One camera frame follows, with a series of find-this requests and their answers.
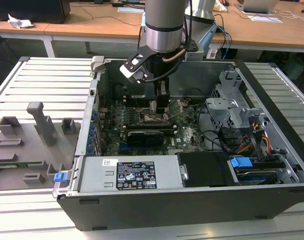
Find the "white sticker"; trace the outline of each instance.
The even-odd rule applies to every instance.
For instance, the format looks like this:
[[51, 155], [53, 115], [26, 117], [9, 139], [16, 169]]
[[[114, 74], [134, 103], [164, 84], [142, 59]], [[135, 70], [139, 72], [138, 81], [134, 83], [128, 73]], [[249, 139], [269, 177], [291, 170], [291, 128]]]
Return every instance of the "white sticker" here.
[[110, 166], [110, 167], [115, 167], [118, 163], [118, 159], [103, 159], [102, 166]]

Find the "green circuit board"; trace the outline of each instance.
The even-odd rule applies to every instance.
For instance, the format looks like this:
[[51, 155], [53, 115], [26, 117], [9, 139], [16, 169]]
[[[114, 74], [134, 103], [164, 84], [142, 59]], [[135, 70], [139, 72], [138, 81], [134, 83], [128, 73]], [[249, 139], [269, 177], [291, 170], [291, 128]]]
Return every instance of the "green circuit board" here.
[[[104, 156], [141, 156], [141, 155], [174, 155], [178, 152], [205, 151], [206, 146], [201, 141], [201, 134], [195, 124], [197, 106], [182, 107], [177, 100], [169, 105], [168, 119], [163, 120], [158, 115], [145, 114], [143, 108], [127, 107], [115, 101], [107, 107], [104, 118], [101, 119], [102, 133], [106, 141], [103, 143]], [[142, 125], [149, 122], [151, 127], [144, 131], [164, 132], [162, 146], [129, 147], [126, 134], [131, 131], [141, 131]]]

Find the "white paper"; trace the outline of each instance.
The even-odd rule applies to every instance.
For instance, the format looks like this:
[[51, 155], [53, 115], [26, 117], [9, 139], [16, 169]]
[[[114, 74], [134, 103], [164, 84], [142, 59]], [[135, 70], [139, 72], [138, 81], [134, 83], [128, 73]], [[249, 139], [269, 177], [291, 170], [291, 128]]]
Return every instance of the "white paper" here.
[[31, 26], [34, 26], [30, 20], [20, 20], [20, 19], [16, 19], [14, 17], [11, 17], [10, 14], [8, 14], [8, 23], [10, 23], [10, 25], [14, 28], [20, 29], [20, 28], [28, 28]]
[[144, 12], [144, 9], [138, 9], [138, 8], [133, 8], [133, 7], [119, 7], [118, 12], [120, 13], [135, 13], [135, 14], [142, 14]]
[[103, 159], [102, 166], [115, 167], [118, 163], [118, 159]]
[[269, 23], [283, 23], [281, 20], [279, 20], [277, 17], [265, 17], [265, 16], [248, 16], [252, 21], [257, 22], [269, 22]]

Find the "computer case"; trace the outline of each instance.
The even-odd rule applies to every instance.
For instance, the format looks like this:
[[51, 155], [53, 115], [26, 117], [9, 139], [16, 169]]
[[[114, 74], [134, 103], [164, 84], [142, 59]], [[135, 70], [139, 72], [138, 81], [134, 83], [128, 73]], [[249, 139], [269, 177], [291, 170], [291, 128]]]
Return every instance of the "computer case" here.
[[70, 10], [69, 0], [0, 0], [0, 21], [8, 20], [10, 14], [21, 20], [61, 24]]

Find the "gray cylindrical robot joint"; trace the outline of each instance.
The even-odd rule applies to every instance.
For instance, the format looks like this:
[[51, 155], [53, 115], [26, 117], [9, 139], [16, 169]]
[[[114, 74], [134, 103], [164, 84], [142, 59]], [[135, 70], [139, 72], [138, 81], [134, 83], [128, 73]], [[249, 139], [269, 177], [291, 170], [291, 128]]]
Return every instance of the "gray cylindrical robot joint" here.
[[182, 26], [187, 0], [147, 0], [146, 24], [170, 29]]
[[146, 44], [159, 53], [178, 49], [187, 0], [146, 1]]

